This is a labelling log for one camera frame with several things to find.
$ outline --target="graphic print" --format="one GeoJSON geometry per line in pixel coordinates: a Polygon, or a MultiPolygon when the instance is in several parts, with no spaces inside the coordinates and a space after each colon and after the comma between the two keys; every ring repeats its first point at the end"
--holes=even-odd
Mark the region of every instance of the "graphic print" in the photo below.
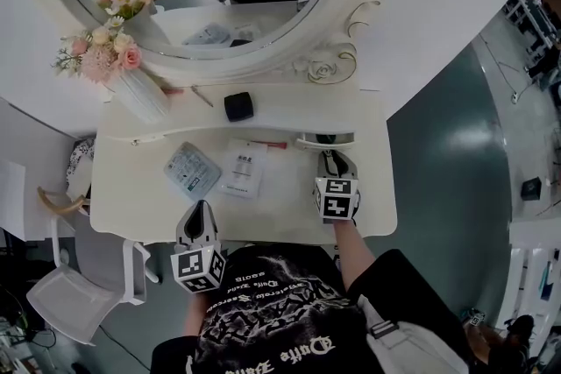
{"type": "Polygon", "coordinates": [[[216,357],[234,342],[246,346],[280,331],[294,331],[295,338],[312,341],[317,335],[311,322],[350,306],[334,288],[286,259],[258,260],[265,262],[266,271],[235,279],[226,299],[207,311],[197,363],[216,357]]]}

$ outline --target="gray floor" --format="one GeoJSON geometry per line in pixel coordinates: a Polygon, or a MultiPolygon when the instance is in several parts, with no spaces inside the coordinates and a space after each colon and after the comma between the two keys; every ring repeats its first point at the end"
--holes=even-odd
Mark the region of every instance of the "gray floor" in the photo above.
{"type": "MultiPolygon", "coordinates": [[[[389,122],[397,231],[368,239],[376,254],[401,249],[455,313],[497,314],[508,272],[508,161],[493,99],[471,46],[389,122]]],[[[181,335],[188,295],[173,281],[171,245],[149,247],[163,285],[142,306],[120,305],[103,322],[149,364],[153,348],[181,335]]],[[[63,337],[51,350],[67,370],[82,360],[93,374],[145,370],[101,331],[95,347],[63,337]]]]}
{"type": "Polygon", "coordinates": [[[499,118],[469,45],[388,121],[399,248],[456,314],[498,314],[507,281],[511,213],[499,118]]]}

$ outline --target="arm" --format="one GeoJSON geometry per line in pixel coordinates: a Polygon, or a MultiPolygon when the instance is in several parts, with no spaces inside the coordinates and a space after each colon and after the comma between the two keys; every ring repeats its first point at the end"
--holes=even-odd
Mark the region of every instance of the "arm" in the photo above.
{"type": "Polygon", "coordinates": [[[204,293],[191,295],[188,305],[187,322],[185,323],[185,336],[199,336],[202,322],[210,307],[209,298],[204,293]]]}
{"type": "Polygon", "coordinates": [[[343,284],[348,291],[352,283],[374,263],[375,258],[353,222],[335,221],[333,228],[341,258],[343,284]]]}

